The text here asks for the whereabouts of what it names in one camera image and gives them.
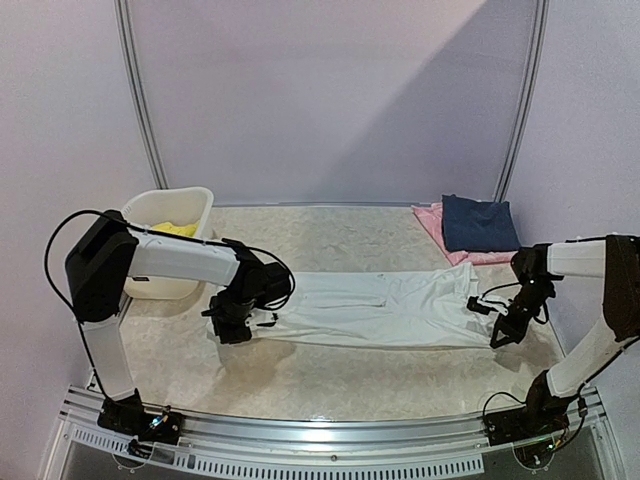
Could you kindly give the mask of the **yellow garment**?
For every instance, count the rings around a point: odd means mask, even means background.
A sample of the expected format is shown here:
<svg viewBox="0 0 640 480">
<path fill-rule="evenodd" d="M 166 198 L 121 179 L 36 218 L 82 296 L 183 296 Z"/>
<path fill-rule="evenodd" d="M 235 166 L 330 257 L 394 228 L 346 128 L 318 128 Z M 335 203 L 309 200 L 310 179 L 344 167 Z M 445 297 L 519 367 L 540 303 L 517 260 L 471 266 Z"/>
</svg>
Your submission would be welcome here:
<svg viewBox="0 0 640 480">
<path fill-rule="evenodd" d="M 198 228 L 199 228 L 198 222 L 184 224 L 184 225 L 176 225 L 172 222 L 166 221 L 166 222 L 153 225 L 151 227 L 151 230 L 156 232 L 161 232 L 161 233 L 167 233 L 171 235 L 193 238 L 196 236 Z"/>
</svg>

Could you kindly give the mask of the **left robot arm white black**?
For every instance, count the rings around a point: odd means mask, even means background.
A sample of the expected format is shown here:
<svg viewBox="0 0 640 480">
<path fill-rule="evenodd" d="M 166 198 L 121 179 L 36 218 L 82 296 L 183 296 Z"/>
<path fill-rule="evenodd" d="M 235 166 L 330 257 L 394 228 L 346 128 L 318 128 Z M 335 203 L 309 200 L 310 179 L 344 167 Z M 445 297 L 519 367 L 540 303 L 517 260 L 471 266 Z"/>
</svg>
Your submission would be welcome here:
<svg viewBox="0 0 640 480">
<path fill-rule="evenodd" d="M 218 286 L 203 317 L 223 344 L 251 339 L 252 325 L 274 325 L 277 310 L 296 282 L 278 257 L 239 241 L 200 240 L 156 232 L 109 210 L 72 248 L 65 260 L 71 308 L 106 400 L 111 419 L 128 434 L 148 426 L 148 412 L 134 386 L 119 327 L 119 305 L 127 279 L 158 277 Z"/>
</svg>

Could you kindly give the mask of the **white t-shirt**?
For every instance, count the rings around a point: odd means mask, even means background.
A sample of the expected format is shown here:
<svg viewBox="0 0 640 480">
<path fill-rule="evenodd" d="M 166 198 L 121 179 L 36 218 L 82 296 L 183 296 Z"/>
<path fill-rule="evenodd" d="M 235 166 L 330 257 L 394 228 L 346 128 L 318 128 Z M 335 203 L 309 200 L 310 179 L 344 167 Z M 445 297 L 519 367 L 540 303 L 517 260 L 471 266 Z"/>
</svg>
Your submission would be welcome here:
<svg viewBox="0 0 640 480">
<path fill-rule="evenodd" d="M 209 337 L 399 350 L 489 345 L 489 319 L 467 307 L 478 293 L 468 263 L 433 271 L 307 272 L 296 281 L 278 311 L 254 310 L 238 330 L 209 320 Z"/>
</svg>

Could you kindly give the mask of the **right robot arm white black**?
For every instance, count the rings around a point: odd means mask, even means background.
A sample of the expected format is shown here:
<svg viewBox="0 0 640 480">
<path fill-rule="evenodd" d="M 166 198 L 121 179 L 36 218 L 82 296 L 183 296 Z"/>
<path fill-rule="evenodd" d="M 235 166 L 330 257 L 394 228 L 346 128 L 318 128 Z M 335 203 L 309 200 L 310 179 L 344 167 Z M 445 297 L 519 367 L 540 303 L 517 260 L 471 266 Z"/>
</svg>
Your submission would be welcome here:
<svg viewBox="0 0 640 480">
<path fill-rule="evenodd" d="M 529 323 L 556 293 L 568 294 L 553 312 L 559 330 L 582 338 L 529 387 L 517 427 L 537 436 L 565 414 L 582 388 L 639 338 L 639 239 L 601 237 L 521 248 L 511 267 L 520 289 L 495 321 L 491 346 L 520 343 Z"/>
</svg>

